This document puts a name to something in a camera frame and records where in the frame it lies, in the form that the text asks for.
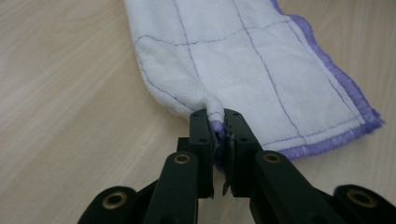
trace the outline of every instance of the cloth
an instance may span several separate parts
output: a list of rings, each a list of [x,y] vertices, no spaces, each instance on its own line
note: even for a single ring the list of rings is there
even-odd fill
[[[318,46],[309,23],[276,0],[125,0],[142,78],[184,118],[240,112],[263,149],[290,159],[381,126],[361,90]]]

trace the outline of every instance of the towel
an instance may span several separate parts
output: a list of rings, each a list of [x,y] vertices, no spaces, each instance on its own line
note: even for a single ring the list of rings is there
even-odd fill
[[[309,23],[276,0],[125,0],[141,75],[186,119],[205,108],[216,133],[240,112],[263,149],[290,159],[340,147],[381,126]]]

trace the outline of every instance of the wooden table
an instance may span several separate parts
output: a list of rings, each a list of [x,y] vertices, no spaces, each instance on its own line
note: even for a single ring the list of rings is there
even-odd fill
[[[294,164],[332,193],[396,204],[396,1],[280,0],[361,87],[385,126]],[[103,189],[159,177],[189,123],[144,86],[121,0],[0,1],[0,223],[76,223]],[[199,223],[253,223],[248,200],[200,201]]]

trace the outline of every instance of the wood grain surface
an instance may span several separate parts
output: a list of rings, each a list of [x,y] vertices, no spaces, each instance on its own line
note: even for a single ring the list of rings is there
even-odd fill
[[[279,0],[312,24],[386,122],[294,161],[328,193],[357,184],[396,204],[396,1]],[[146,90],[121,0],[0,1],[0,223],[76,223],[102,190],[159,177],[186,120]],[[248,200],[200,200],[199,223],[253,223]]]

